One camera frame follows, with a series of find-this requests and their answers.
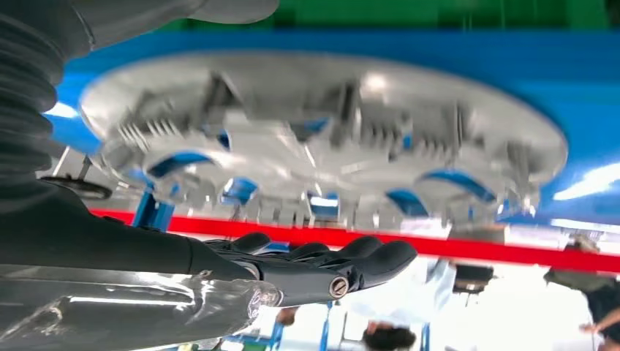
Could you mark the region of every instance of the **blue slot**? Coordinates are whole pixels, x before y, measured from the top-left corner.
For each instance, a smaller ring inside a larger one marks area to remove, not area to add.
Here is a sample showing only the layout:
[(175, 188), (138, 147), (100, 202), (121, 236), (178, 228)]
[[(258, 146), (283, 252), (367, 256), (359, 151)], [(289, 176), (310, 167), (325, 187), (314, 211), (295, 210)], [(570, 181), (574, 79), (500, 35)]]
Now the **blue slot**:
[(392, 200), (403, 214), (413, 217), (428, 217), (428, 212), (420, 199), (408, 189), (394, 189), (386, 196)]
[(491, 201), (495, 201), (495, 194), (486, 189), (480, 183), (471, 179), (467, 174), (462, 172), (458, 172), (455, 170), (440, 170), (436, 172), (432, 172), (427, 174), (425, 179), (439, 179), (442, 181), (449, 181), (455, 185), (458, 185), (465, 190), (471, 192), (473, 195), (478, 197), (481, 201), (489, 203)]
[(230, 139), (228, 138), (228, 133), (225, 130), (222, 130), (217, 136), (217, 141), (219, 141), (222, 146), (224, 146), (228, 151), (230, 151)]
[(325, 118), (317, 121), (307, 121), (303, 124), (303, 126), (310, 132), (318, 133), (321, 132), (325, 126), (327, 126), (328, 122), (329, 118)]

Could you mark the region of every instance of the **person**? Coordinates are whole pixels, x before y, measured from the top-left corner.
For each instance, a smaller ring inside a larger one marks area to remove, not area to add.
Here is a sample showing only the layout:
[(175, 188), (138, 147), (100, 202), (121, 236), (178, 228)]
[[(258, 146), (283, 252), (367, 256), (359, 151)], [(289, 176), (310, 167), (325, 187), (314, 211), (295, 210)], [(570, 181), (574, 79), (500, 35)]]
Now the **person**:
[[(566, 250), (574, 249), (599, 252), (596, 244), (582, 235), (566, 247)], [(620, 284), (615, 277), (551, 269), (545, 280), (581, 291), (588, 302), (592, 323), (581, 325), (580, 329), (586, 333), (600, 333), (604, 337), (599, 351), (620, 351)]]
[[(418, 257), (391, 281), (351, 293), (340, 300), (350, 312), (370, 319), (362, 342), (371, 351), (410, 348), (417, 336), (410, 326), (428, 323), (441, 312), (452, 295), (456, 268), (450, 260)], [(299, 307), (282, 309), (276, 322), (295, 323)]]

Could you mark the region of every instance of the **blue post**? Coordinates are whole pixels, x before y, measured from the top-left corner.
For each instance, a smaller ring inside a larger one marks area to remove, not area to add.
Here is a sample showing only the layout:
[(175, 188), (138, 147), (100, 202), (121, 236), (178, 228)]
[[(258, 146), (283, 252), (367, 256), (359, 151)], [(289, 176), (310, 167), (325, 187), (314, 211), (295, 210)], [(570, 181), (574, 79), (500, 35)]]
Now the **blue post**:
[(150, 227), (165, 231), (173, 217), (174, 205), (158, 203), (150, 192), (145, 192), (137, 207), (134, 227)]
[(280, 348), (280, 342), (282, 341), (283, 332), (284, 326), (282, 324), (273, 324), (273, 330), (271, 331), (271, 340), (269, 341), (270, 351), (277, 351)]
[(321, 344), (319, 346), (319, 351), (327, 351), (328, 349), (328, 336), (329, 336), (329, 313), (333, 303), (328, 302), (328, 315), (325, 318), (325, 323), (323, 323), (323, 333), (321, 335)]
[(431, 325), (426, 323), (422, 327), (422, 338), (420, 339), (420, 351), (431, 351)]

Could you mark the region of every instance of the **metal part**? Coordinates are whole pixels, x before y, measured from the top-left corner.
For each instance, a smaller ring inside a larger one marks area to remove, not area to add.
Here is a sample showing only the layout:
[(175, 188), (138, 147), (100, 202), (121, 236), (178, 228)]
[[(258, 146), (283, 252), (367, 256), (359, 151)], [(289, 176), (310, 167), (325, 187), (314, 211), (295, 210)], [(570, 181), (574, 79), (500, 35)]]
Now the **metal part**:
[[(181, 203), (189, 201), (170, 196), (171, 186), (186, 194), (209, 184), (216, 203), (231, 178), (246, 177), (261, 199), (312, 192), (336, 193), (341, 203), (362, 197), (381, 203), (386, 192), (405, 189), (432, 216), (490, 222), (507, 200), (511, 211), (535, 205), (538, 187), (567, 156), (559, 130), (512, 97), (367, 58), (276, 52), (164, 58), (117, 69), (89, 87), (81, 104), (104, 143), (101, 168), (135, 186), (144, 186), (143, 174), (158, 198)], [(205, 162), (162, 177), (149, 173), (184, 152)], [(432, 176), (437, 172), (463, 173), (491, 196)], [(198, 198), (193, 206), (207, 203)]]
[(330, 295), (333, 298), (343, 298), (349, 291), (349, 282), (343, 276), (337, 276), (330, 285)]
[(267, 282), (202, 275), (0, 265), (0, 277), (0, 350), (175, 345), (232, 334), (281, 300)]

